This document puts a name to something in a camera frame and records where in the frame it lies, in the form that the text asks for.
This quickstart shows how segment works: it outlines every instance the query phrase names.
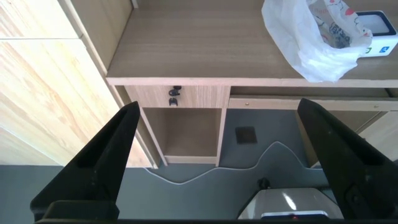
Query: wooden panel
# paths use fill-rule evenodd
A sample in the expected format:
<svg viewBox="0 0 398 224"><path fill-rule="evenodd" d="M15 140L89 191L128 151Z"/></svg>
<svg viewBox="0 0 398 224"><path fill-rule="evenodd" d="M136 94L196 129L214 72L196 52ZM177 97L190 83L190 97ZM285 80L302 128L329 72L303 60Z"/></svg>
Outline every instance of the wooden panel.
<svg viewBox="0 0 398 224"><path fill-rule="evenodd" d="M359 134L390 160L398 159L398 111L391 111Z"/></svg>
<svg viewBox="0 0 398 224"><path fill-rule="evenodd" d="M217 158L215 156L165 156L169 163L182 164L215 164Z"/></svg>
<svg viewBox="0 0 398 224"><path fill-rule="evenodd" d="M216 110L165 109L168 156L217 155Z"/></svg>
<svg viewBox="0 0 398 224"><path fill-rule="evenodd" d="M296 121L298 125L298 130L300 131L301 138L303 140L303 145L304 145L304 152L305 155L307 156L307 162L310 167L313 167L317 162L318 162L318 157L317 154L315 153L311 140L304 128L304 125L301 121L301 118L299 116L299 113L295 111L295 116L296 116Z"/></svg>
<svg viewBox="0 0 398 224"><path fill-rule="evenodd" d="M141 116L163 163L167 166L167 161L163 153L167 145L166 117L164 111L155 108L141 108Z"/></svg>
<svg viewBox="0 0 398 224"><path fill-rule="evenodd" d="M361 58L336 83L309 83L285 60L261 15L263 0L146 0L133 11L108 80L115 85L398 87L398 50ZM398 27L398 1L351 0L383 10Z"/></svg>
<svg viewBox="0 0 398 224"><path fill-rule="evenodd" d="M72 24L108 68L132 11L131 0L67 0L65 6Z"/></svg>
<svg viewBox="0 0 398 224"><path fill-rule="evenodd" d="M356 133L361 133L363 128L368 124L373 124L377 122L377 120L380 118L379 114L383 114L383 112L380 113L375 111L329 111L329 112ZM318 166L320 165L318 157L315 154L315 151L313 150L311 141L301 122L300 116L297 112L295 112L295 114L296 114L298 128L302 136L304 150L307 155L308 164L310 167Z"/></svg>
<svg viewBox="0 0 398 224"><path fill-rule="evenodd" d="M223 145L223 136L224 136L224 127L225 127L225 118L226 118L226 108L217 111L216 114L216 133L217 133L217 159L216 166L220 164L221 158L221 147Z"/></svg>
<svg viewBox="0 0 398 224"><path fill-rule="evenodd" d="M158 169L160 165L161 156L156 148L154 140L150 135L143 118L140 118L136 130L136 139L139 146L142 148L143 153L148 158L149 162L152 164L152 168Z"/></svg>
<svg viewBox="0 0 398 224"><path fill-rule="evenodd" d="M262 96L330 96L330 97L389 97L384 88L305 88L232 86L231 95Z"/></svg>
<svg viewBox="0 0 398 224"><path fill-rule="evenodd" d="M81 40L7 40L0 56L1 126L61 165L119 109Z"/></svg>
<svg viewBox="0 0 398 224"><path fill-rule="evenodd" d="M152 163L142 150L141 145L136 137L134 137L132 141L130 156L127 160L126 167L152 167Z"/></svg>
<svg viewBox="0 0 398 224"><path fill-rule="evenodd" d="M57 166L58 164L15 135L0 128L0 165Z"/></svg>
<svg viewBox="0 0 398 224"><path fill-rule="evenodd" d="M398 100L395 98L332 98L306 97L326 110L334 111L391 111L398 110ZM229 99L230 109L273 109L297 110L300 96L239 96Z"/></svg>
<svg viewBox="0 0 398 224"><path fill-rule="evenodd" d="M347 125L351 130L360 133L361 128L376 118L378 111L329 111L333 116Z"/></svg>
<svg viewBox="0 0 398 224"><path fill-rule="evenodd" d="M132 101L142 107L170 108L169 90L173 86L126 86ZM178 108L226 108L229 86L183 86L178 100Z"/></svg>
<svg viewBox="0 0 398 224"><path fill-rule="evenodd" d="M77 38L58 1L0 1L0 38Z"/></svg>
<svg viewBox="0 0 398 224"><path fill-rule="evenodd" d="M144 121L168 162L216 163L221 109L145 108Z"/></svg>

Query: desk top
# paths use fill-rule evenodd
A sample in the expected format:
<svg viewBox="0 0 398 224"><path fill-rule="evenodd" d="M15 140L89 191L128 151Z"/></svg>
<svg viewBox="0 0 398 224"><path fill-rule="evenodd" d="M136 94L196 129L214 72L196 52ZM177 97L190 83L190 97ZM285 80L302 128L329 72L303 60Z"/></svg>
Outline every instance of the desk top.
<svg viewBox="0 0 398 224"><path fill-rule="evenodd" d="M382 10L398 27L398 1L346 0ZM132 12L109 68L112 85L398 88L398 49L361 58L337 83L309 83L285 60L261 15L263 0L145 0Z"/></svg>

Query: white box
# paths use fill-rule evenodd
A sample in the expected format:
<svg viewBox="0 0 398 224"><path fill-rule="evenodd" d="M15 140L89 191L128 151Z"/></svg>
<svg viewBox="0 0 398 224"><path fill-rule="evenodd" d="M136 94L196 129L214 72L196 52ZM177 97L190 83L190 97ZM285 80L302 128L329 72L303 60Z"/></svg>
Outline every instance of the white box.
<svg viewBox="0 0 398 224"><path fill-rule="evenodd" d="M382 11L357 12L362 24L373 33L372 44L363 57L387 56L398 43L397 31Z"/></svg>

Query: plastic bag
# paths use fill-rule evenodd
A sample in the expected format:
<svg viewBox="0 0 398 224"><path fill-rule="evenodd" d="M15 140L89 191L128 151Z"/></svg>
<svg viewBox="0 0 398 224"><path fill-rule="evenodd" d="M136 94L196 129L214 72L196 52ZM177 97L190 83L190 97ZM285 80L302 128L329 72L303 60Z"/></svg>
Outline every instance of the plastic bag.
<svg viewBox="0 0 398 224"><path fill-rule="evenodd" d="M310 82L336 82L372 42L341 0L265 0L262 16L288 63Z"/></svg>

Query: lock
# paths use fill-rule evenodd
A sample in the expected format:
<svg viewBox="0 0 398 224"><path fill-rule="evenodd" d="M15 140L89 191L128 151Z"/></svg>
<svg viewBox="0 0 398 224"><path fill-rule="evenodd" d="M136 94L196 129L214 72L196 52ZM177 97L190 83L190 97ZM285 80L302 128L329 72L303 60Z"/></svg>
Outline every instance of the lock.
<svg viewBox="0 0 398 224"><path fill-rule="evenodd" d="M178 91L181 90L181 86L173 86L173 89L169 91L169 96L173 97L173 96L179 96L180 93Z"/></svg>
<svg viewBox="0 0 398 224"><path fill-rule="evenodd" d="M174 97L180 95L180 93L178 92L180 90L181 86L173 86L173 89L169 91L169 96L171 96L171 98L169 99L169 106L171 105L178 106L178 101Z"/></svg>
<svg viewBox="0 0 398 224"><path fill-rule="evenodd" d="M171 106L171 105L178 106L178 101L177 101L176 98L171 97L171 98L169 99L169 106Z"/></svg>

